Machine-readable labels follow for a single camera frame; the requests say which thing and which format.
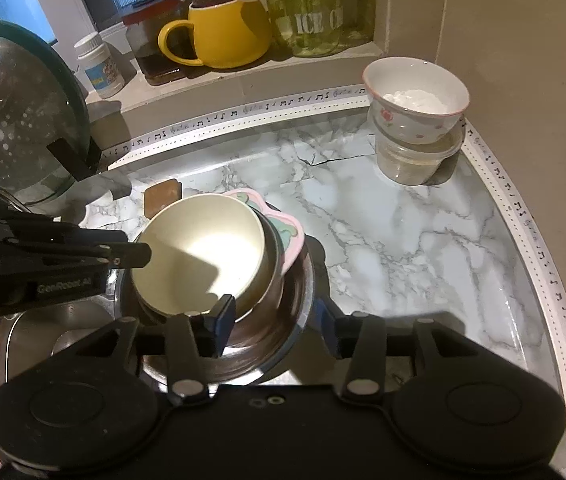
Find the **white powder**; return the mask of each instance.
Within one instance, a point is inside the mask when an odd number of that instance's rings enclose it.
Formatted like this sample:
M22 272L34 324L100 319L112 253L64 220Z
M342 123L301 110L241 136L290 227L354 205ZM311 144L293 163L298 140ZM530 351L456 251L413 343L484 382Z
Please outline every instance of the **white powder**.
M423 112L425 114L448 114L449 109L434 94L425 90L406 90L385 94L383 99L393 102L402 108Z

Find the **bowl with pink rim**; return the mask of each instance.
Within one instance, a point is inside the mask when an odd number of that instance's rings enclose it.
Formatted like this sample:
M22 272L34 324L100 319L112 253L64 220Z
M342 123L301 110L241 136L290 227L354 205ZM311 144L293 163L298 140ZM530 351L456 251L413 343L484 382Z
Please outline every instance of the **bowl with pink rim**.
M301 222L291 215L272 209L263 197L253 189L233 189L224 194L233 196L260 211L274 225L285 249L285 261L283 263L283 274L285 274L298 258L305 243L305 231Z

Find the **white bowl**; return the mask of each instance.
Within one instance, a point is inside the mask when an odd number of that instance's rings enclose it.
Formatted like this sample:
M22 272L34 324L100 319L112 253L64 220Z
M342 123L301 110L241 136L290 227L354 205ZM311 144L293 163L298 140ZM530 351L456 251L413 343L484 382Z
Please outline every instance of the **white bowl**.
M132 280L139 298L163 316L207 312L232 294L238 318L267 287L263 226L236 198L199 194L175 202L138 241L150 246L152 258L132 270Z
M370 110L381 131L410 144L436 142L452 129L470 104L463 82L444 68L413 57L385 57L363 72L367 91L373 96ZM384 98L387 94L420 90L433 94L444 113L427 113L402 107Z

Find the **mug handle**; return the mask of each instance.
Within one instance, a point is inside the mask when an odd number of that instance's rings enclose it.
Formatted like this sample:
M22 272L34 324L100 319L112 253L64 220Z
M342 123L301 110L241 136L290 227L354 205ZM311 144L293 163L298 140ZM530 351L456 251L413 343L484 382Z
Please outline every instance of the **mug handle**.
M173 22L166 23L161 32L159 32L159 49L167 57L167 59L172 60L175 63L180 63L185 66L203 66L201 59L185 59L185 57L179 57L170 50L167 46L167 37L175 28L178 27L188 27L194 29L194 22L190 20L174 20Z

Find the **bottle label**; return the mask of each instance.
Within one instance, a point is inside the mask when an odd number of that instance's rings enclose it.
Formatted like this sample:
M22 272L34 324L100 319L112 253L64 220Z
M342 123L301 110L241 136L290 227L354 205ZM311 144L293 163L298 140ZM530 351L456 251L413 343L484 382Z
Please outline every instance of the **bottle label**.
M86 75L90 78L94 89L101 90L108 88L108 86L117 80L119 70L117 70L117 66L114 64L112 58L108 57L108 59L99 63L97 66L86 69Z

